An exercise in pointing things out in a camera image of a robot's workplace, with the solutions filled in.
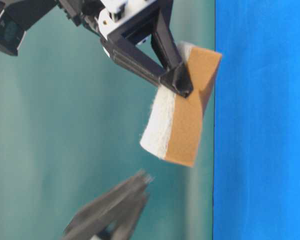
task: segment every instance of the white robot part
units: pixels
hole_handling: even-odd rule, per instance
[[[157,0],[129,0],[125,5],[123,17],[116,22],[111,19],[109,10],[107,8],[103,9],[100,12],[98,19],[100,33],[106,40],[108,40],[108,35],[111,32],[156,1]]]
[[[117,14],[125,7],[128,0],[101,0],[109,13]]]

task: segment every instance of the blue surface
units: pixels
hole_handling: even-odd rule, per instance
[[[214,240],[300,240],[300,1],[216,0]]]

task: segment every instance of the white scouring pad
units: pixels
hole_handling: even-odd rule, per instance
[[[162,160],[192,167],[221,54],[186,42],[177,47],[190,74],[193,92],[183,98],[159,86],[140,144]]]

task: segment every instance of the yellow sponge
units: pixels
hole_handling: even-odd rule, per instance
[[[192,167],[222,56],[185,42],[180,43],[178,49],[188,68],[193,92],[183,98],[160,86],[140,144],[162,160]]]

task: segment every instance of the sponge scrubber side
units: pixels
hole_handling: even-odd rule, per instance
[[[221,54],[185,42],[178,49],[186,63],[193,92],[183,98],[160,86],[140,144],[162,160],[192,167]]]

